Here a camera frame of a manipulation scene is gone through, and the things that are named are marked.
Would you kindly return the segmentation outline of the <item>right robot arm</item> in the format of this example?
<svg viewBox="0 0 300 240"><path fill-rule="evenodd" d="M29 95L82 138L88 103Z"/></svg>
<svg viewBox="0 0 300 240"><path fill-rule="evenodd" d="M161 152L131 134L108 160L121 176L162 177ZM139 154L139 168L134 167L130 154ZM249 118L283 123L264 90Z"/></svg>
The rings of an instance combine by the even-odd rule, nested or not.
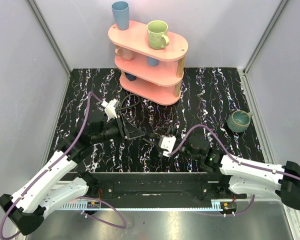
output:
<svg viewBox="0 0 300 240"><path fill-rule="evenodd" d="M212 148L202 134L188 131L183 139L176 137L171 129L154 141L149 134L149 144L157 147L163 157L184 154L200 163L206 173L220 173L226 180L217 185L218 195L256 195L276 198L300 211L300 165L287 161L284 165L256 162L230 154L223 146Z"/></svg>

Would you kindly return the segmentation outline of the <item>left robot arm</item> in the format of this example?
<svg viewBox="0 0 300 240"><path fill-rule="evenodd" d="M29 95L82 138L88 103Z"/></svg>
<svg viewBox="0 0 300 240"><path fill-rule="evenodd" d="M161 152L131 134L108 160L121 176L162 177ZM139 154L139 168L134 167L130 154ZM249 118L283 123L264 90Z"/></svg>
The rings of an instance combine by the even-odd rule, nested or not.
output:
<svg viewBox="0 0 300 240"><path fill-rule="evenodd" d="M52 212L79 197L93 198L102 192L99 181L88 171L80 172L70 183L50 192L56 183L74 169L93 151L93 145L108 140L134 140L145 132L131 124L122 114L110 121L96 113L85 117L77 135L70 134L60 143L45 166L22 188L13 194L3 194L0 206L5 215L0 224L0 238L4 239L6 219L24 236L33 233Z"/></svg>

